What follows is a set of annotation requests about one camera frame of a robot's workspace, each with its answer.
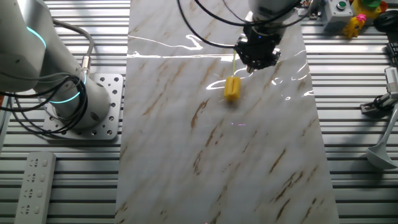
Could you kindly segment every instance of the black cable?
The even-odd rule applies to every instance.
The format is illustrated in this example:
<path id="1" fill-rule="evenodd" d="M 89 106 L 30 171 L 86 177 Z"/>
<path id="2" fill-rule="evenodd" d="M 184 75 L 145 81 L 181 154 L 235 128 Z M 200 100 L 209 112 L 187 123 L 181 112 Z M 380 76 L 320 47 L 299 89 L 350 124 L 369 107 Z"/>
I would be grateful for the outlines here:
<path id="1" fill-rule="evenodd" d="M 232 11 L 232 9 L 228 6 L 228 4 L 226 3 L 225 0 L 223 0 L 223 3 L 225 5 L 225 7 L 228 9 L 228 11 L 231 12 L 237 19 L 239 19 L 242 22 L 247 22 L 244 19 L 241 19 L 238 15 L 236 15 L 236 13 L 234 11 Z"/>
<path id="2" fill-rule="evenodd" d="M 0 91 L 0 95 L 14 97 L 14 98 L 33 98 L 33 97 L 38 97 L 38 96 L 44 96 L 48 93 L 51 93 L 52 91 L 55 91 L 58 88 L 58 86 L 59 86 L 59 84 L 51 89 L 48 89 L 48 90 L 40 92 L 40 93 L 32 94 L 32 95 L 18 95 L 15 93 L 6 93 L 6 92 L 1 92 L 1 91 Z"/>
<path id="3" fill-rule="evenodd" d="M 88 99 L 87 99 L 87 92 L 86 92 L 86 87 L 84 86 L 84 84 L 82 84 L 80 82 L 80 80 L 74 80 L 76 84 L 78 84 L 76 87 L 78 88 L 79 92 L 80 92 L 80 101 L 79 101 L 79 105 L 76 108 L 76 111 L 74 113 L 79 113 L 78 116 L 74 116 L 71 121 L 69 123 L 67 123 L 64 127 L 59 128 L 57 130 L 54 131 L 49 131 L 49 130 L 45 130 L 39 126 L 37 126 L 36 124 L 34 124 L 26 115 L 25 113 L 21 113 L 23 115 L 23 117 L 26 119 L 27 122 L 29 122 L 31 125 L 33 125 L 33 127 L 39 129 L 40 131 L 36 131 L 33 129 L 30 129 L 29 127 L 27 127 L 26 125 L 24 125 L 24 123 L 18 118 L 18 116 L 16 115 L 16 112 L 13 111 L 12 114 L 14 115 L 15 119 L 17 120 L 17 122 L 24 127 L 26 130 L 36 133 L 36 134 L 59 134 L 59 133 L 63 133 L 66 131 L 71 130 L 72 128 L 74 128 L 78 122 L 82 119 L 82 117 L 84 116 L 84 114 L 86 113 L 87 110 L 87 106 L 88 106 Z M 17 106 L 19 109 L 21 109 L 21 105 L 19 103 L 19 100 L 16 98 L 15 99 Z"/>
<path id="4" fill-rule="evenodd" d="M 195 35 L 196 37 L 198 37 L 201 41 L 203 41 L 204 43 L 214 46 L 214 47 L 219 47 L 219 48 L 224 48 L 224 49 L 234 49 L 235 46 L 234 45 L 222 45 L 222 44 L 216 44 L 213 42 L 210 42 L 206 39 L 204 39 L 203 37 L 201 37 L 193 28 L 192 26 L 189 24 L 189 22 L 187 21 L 187 18 L 184 15 L 184 12 L 182 11 L 182 7 L 181 7 L 181 2 L 180 0 L 177 0 L 177 5 L 178 5 L 178 9 L 180 10 L 182 19 L 184 20 L 185 24 L 187 25 L 187 27 L 190 29 L 190 31 L 192 32 L 193 35 Z"/>
<path id="5" fill-rule="evenodd" d="M 8 111 L 8 112 L 28 112 L 28 111 L 32 111 L 32 110 L 35 110 L 37 108 L 40 108 L 41 106 L 44 106 L 46 103 L 48 103 L 57 94 L 57 92 L 61 89 L 63 84 L 65 84 L 66 82 L 70 81 L 73 78 L 74 77 L 68 77 L 68 78 L 64 79 L 64 81 L 62 81 L 60 84 L 58 84 L 55 87 L 55 90 L 51 93 L 51 95 L 43 103 L 39 103 L 36 106 L 33 106 L 31 108 L 26 108 L 26 109 L 15 110 L 15 109 L 11 109 L 11 108 L 0 107 L 0 110 L 4 110 L 4 111 Z"/>
<path id="6" fill-rule="evenodd" d="M 265 20 L 265 21 L 259 21 L 259 22 L 246 22 L 246 23 L 242 24 L 242 23 L 231 22 L 231 21 L 228 21 L 228 20 L 226 20 L 226 19 L 223 19 L 223 18 L 221 18 L 220 16 L 217 16 L 216 14 L 213 14 L 212 12 L 210 12 L 205 6 L 203 6 L 203 5 L 199 2 L 199 0 L 194 0 L 194 1 L 195 1 L 195 2 L 198 4 L 198 6 L 199 6 L 203 11 L 205 11 L 209 16 L 211 16 L 211 17 L 213 17 L 213 18 L 215 18 L 215 19 L 217 19 L 217 20 L 219 20 L 219 21 L 221 21 L 221 22 L 224 22 L 224 23 L 226 23 L 226 24 L 229 24 L 229 25 L 232 25 L 232 26 L 241 26 L 241 27 L 246 27 L 246 26 L 250 26 L 250 27 L 253 27 L 253 26 L 261 26 L 261 25 L 266 25 L 266 24 L 268 24 L 268 23 L 270 23 L 270 22 L 274 22 L 274 21 L 276 21 L 277 19 L 280 19 L 281 17 L 283 17 L 284 15 L 286 15 L 287 13 L 289 13 L 291 10 L 293 10 L 293 9 L 295 8 L 295 6 L 296 6 L 298 3 L 301 2 L 301 0 L 295 1 L 294 4 L 292 4 L 291 6 L 287 7 L 287 8 L 284 9 L 280 14 L 278 14 L 277 16 L 275 16 L 275 17 L 273 17 L 273 18 L 271 18 L 271 19 L 268 19 L 268 20 Z"/>
<path id="7" fill-rule="evenodd" d="M 58 21 L 56 19 L 52 19 L 52 22 L 55 25 L 62 26 L 64 28 L 66 28 L 66 29 L 70 29 L 72 31 L 75 31 L 75 32 L 81 34 L 81 35 L 84 35 L 88 39 L 88 41 L 90 42 L 90 44 L 88 46 L 88 50 L 87 50 L 86 56 L 91 56 L 91 53 L 93 53 L 93 49 L 94 49 L 94 40 L 93 40 L 92 36 L 87 31 L 83 30 L 80 27 L 73 26 L 71 24 L 67 24 L 66 22 L 61 22 L 61 21 Z"/>

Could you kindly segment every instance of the slotted metal rail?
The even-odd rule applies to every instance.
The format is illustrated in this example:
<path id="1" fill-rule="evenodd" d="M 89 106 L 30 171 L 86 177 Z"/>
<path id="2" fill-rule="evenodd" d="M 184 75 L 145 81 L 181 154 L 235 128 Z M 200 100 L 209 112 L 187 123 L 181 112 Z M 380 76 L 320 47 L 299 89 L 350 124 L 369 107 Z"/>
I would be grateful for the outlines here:
<path id="1" fill-rule="evenodd" d="M 92 34 L 96 43 L 92 72 L 126 74 L 130 1 L 46 3 L 55 18 Z M 56 30 L 80 61 L 88 41 L 70 30 Z M 348 41 L 324 34 L 320 21 L 304 21 L 302 32 L 340 222 L 398 223 L 398 170 L 376 170 L 365 156 L 389 118 L 367 118 L 359 110 L 361 103 L 386 92 L 386 36 L 370 27 Z M 28 116 L 38 124 L 44 122 L 44 111 Z M 33 151 L 51 151 L 58 158 L 47 223 L 114 223 L 121 127 L 122 119 L 114 142 L 47 142 L 11 117 L 0 154 L 0 223 L 14 223 L 25 160 Z M 388 151 L 398 162 L 398 126 Z"/>

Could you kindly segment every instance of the yellow foam block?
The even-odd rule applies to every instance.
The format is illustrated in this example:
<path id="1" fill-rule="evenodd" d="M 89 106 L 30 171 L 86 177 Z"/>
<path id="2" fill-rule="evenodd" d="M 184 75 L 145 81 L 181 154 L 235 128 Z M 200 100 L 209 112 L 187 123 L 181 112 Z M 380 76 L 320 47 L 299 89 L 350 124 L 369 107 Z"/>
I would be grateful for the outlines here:
<path id="1" fill-rule="evenodd" d="M 225 81 L 224 97 L 227 101 L 234 102 L 241 96 L 241 78 L 228 77 Z"/>

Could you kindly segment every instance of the metal base plate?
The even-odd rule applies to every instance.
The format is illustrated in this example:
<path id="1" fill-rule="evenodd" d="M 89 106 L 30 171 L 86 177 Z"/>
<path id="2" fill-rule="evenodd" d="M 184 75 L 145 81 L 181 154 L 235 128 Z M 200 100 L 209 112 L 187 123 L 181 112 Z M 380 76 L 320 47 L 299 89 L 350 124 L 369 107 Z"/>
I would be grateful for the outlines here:
<path id="1" fill-rule="evenodd" d="M 66 133 L 54 134 L 56 137 L 77 140 L 113 140 L 118 135 L 119 115 L 124 84 L 123 76 L 120 74 L 91 74 L 90 77 L 94 82 L 103 85 L 111 97 L 111 106 L 108 115 L 102 122 L 90 129 L 69 130 Z M 53 111 L 51 104 L 48 104 L 48 110 Z M 44 129 L 55 130 L 63 125 L 64 124 L 61 121 L 52 118 L 46 113 Z M 54 140 L 54 138 L 51 137 L 45 138 L 48 140 Z"/>

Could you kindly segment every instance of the control box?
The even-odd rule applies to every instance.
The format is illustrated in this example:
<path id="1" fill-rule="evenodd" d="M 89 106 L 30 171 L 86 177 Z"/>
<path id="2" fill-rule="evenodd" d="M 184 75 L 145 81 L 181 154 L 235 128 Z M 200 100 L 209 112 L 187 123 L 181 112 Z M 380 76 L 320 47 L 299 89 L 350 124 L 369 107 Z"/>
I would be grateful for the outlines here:
<path id="1" fill-rule="evenodd" d="M 323 5 L 321 18 L 327 32 L 341 32 L 354 16 L 348 0 L 327 0 Z"/>
<path id="2" fill-rule="evenodd" d="M 387 50 L 390 53 L 392 66 L 397 68 L 398 67 L 398 42 L 388 43 Z"/>

